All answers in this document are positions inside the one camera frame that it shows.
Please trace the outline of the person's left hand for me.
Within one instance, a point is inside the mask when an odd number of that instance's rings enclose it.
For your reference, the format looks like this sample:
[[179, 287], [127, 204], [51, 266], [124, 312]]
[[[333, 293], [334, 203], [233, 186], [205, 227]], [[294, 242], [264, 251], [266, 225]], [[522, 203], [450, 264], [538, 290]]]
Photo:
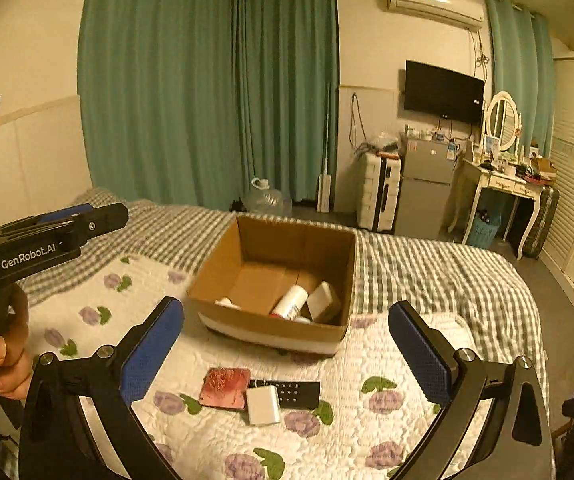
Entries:
[[7, 295], [12, 309], [7, 332], [0, 336], [0, 396], [25, 400], [32, 375], [32, 359], [25, 350], [29, 334], [28, 299], [19, 285], [10, 286]]

